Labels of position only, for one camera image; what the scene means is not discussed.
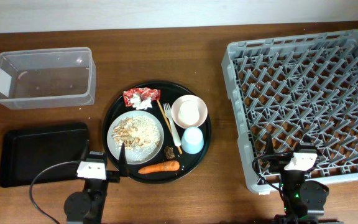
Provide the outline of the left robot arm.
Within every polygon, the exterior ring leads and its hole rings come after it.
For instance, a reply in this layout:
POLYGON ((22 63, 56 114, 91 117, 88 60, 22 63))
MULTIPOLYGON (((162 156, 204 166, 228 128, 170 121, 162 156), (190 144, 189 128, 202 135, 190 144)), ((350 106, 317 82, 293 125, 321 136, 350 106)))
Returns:
POLYGON ((126 148, 119 148, 119 170, 107 170, 107 155, 86 150, 78 161, 76 176, 85 181, 83 190, 68 196, 64 204, 67 223, 101 223, 108 185, 127 177, 126 148))

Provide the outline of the light blue cup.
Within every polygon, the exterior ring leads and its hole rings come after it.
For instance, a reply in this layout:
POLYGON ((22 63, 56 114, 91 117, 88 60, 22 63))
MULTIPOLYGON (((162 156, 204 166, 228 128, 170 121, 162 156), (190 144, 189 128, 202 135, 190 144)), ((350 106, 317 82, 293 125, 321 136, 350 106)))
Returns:
POLYGON ((190 127, 185 129, 181 138, 181 147, 188 154, 199 153, 204 146, 203 133, 200 128, 190 127))

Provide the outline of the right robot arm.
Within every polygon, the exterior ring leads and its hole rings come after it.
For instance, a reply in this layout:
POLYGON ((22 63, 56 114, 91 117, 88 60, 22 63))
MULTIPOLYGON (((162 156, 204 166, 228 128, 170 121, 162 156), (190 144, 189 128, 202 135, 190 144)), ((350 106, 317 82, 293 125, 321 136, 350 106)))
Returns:
POLYGON ((268 170, 280 174, 278 189, 282 198, 283 215, 275 215, 274 223, 318 223, 324 215, 324 204, 329 195, 328 186, 306 180, 323 155, 309 136, 295 144, 294 150, 279 154, 274 151, 272 137, 267 137, 264 162, 268 170))

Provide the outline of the orange carrot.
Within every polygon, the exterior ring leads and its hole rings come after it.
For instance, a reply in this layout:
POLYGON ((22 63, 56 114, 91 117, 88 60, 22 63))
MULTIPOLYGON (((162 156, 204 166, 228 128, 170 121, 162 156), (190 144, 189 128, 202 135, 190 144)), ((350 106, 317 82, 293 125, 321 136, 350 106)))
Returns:
POLYGON ((175 172, 180 168, 178 161, 167 161, 159 164, 153 164, 138 170, 139 174, 151 174, 155 172, 175 172))

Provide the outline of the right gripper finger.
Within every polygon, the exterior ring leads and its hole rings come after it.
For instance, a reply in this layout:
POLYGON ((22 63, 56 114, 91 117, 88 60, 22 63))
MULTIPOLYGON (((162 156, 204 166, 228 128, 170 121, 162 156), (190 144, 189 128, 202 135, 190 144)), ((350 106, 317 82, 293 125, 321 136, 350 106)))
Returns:
POLYGON ((296 144, 297 152, 319 152, 318 148, 311 142, 308 135, 304 135, 302 140, 296 144))
POLYGON ((268 134, 266 138, 266 144, 265 144, 265 155, 272 155, 274 154, 274 148, 273 148, 273 142, 272 142, 272 136, 271 134, 268 134))

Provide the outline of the grey dinner plate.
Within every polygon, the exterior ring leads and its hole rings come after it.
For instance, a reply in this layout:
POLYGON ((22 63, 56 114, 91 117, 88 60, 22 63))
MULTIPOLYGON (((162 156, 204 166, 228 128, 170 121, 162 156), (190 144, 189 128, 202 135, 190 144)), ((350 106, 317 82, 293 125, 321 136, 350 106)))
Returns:
POLYGON ((118 159, 120 155, 121 145, 118 145, 114 139, 111 137, 113 127, 115 127, 122 119, 131 117, 131 116, 146 116, 151 118, 157 123, 158 130, 161 134, 162 140, 160 141, 159 145, 153 150, 153 151, 132 151, 126 149, 126 159, 128 164, 137 165, 137 164, 143 164, 149 160, 151 160, 153 157, 157 155, 157 153, 161 150, 163 141, 164 141, 164 131, 162 128, 162 125, 160 121, 151 113, 148 113, 146 111, 128 111, 123 113, 122 115, 118 116, 110 125, 106 140, 109 152, 113 155, 114 158, 118 159))

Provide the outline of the rice and peanut leftovers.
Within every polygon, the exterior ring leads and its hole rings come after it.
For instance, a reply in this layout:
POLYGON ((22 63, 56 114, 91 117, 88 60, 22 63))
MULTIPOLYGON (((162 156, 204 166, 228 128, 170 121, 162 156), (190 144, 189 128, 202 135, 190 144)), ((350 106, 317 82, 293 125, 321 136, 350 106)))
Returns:
POLYGON ((162 140, 157 123, 146 116, 122 119, 113 127, 111 137, 118 145, 132 151, 153 151, 162 140))

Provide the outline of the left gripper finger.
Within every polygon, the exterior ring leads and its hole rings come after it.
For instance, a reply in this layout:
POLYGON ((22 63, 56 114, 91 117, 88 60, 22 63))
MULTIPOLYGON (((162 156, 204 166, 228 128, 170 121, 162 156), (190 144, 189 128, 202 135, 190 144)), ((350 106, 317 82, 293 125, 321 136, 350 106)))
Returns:
POLYGON ((86 160, 86 157, 87 157, 88 154, 89 154, 89 151, 90 151, 90 140, 87 139, 87 140, 85 141, 85 146, 84 146, 84 148, 83 148, 83 150, 82 150, 82 152, 81 152, 81 156, 80 156, 79 160, 80 160, 80 161, 85 161, 85 160, 86 160))
POLYGON ((121 145, 118 165, 119 165, 119 175, 121 177, 127 177, 128 170, 127 170, 126 149, 125 149, 124 143, 122 143, 122 145, 121 145))

